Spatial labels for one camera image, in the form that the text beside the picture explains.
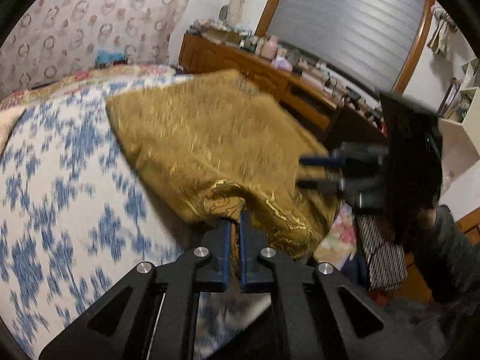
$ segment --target gold embroidered cloth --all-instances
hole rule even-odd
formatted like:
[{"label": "gold embroidered cloth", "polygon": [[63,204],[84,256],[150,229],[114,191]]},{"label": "gold embroidered cloth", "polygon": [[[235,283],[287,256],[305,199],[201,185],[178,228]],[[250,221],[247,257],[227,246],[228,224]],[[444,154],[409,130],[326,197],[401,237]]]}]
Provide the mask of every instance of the gold embroidered cloth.
[{"label": "gold embroidered cloth", "polygon": [[184,220],[239,221],[247,209],[270,245],[294,257],[328,232],[336,199],[295,187],[309,172],[299,156],[326,149],[237,71],[131,91],[106,107],[127,161]]}]

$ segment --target window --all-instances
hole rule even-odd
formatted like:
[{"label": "window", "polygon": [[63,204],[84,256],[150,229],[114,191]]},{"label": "window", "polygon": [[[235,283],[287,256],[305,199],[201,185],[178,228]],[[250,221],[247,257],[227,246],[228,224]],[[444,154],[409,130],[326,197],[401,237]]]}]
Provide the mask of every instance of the window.
[{"label": "window", "polygon": [[280,0],[277,35],[369,87],[392,88],[422,21],[425,0]]}]

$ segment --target black gripper frame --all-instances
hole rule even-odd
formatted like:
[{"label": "black gripper frame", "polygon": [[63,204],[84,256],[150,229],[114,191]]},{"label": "black gripper frame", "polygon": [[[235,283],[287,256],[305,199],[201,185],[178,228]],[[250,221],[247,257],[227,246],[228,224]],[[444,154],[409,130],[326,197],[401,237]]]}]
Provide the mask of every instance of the black gripper frame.
[{"label": "black gripper frame", "polygon": [[[227,288],[230,226],[222,220],[204,235],[203,248],[176,262],[133,268],[53,339],[40,360],[191,359],[199,293]],[[252,228],[247,211],[240,228],[242,290],[271,294],[276,359],[431,358],[332,265],[306,266],[266,249],[267,238]]]}]

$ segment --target pillow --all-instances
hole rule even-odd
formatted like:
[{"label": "pillow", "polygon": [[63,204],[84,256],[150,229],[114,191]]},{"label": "pillow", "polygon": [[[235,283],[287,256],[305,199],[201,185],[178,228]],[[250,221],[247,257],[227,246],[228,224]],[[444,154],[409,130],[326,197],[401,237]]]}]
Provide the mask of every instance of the pillow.
[{"label": "pillow", "polygon": [[12,107],[6,111],[0,112],[0,157],[7,144],[10,132],[13,130],[25,109],[26,106],[19,105],[18,107]]}]

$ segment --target bottle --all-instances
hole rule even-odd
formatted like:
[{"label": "bottle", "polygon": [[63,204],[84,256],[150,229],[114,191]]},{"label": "bottle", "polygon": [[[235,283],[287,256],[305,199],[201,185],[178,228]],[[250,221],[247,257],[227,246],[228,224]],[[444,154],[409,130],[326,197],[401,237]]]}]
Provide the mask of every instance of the bottle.
[{"label": "bottle", "polygon": [[265,38],[260,38],[257,42],[257,48],[255,49],[255,55],[258,55],[258,56],[260,55],[264,45],[265,45]]},{"label": "bottle", "polygon": [[443,172],[443,180],[442,180],[442,189],[440,191],[440,196],[442,196],[445,192],[448,191],[448,188],[453,183],[453,178],[455,177],[455,173],[452,171],[446,173],[445,171]]},{"label": "bottle", "polygon": [[255,53],[257,49],[257,43],[258,43],[258,36],[254,36],[253,38],[251,38],[251,44],[250,44],[250,47],[248,48],[248,51],[250,51],[251,53]]},{"label": "bottle", "polygon": [[277,50],[278,36],[272,35],[268,42],[263,46],[260,56],[271,61],[277,56]]},{"label": "bottle", "polygon": [[243,49],[245,50],[250,50],[250,45],[251,45],[251,37],[247,36],[247,39],[245,40],[245,44],[243,45]]}]

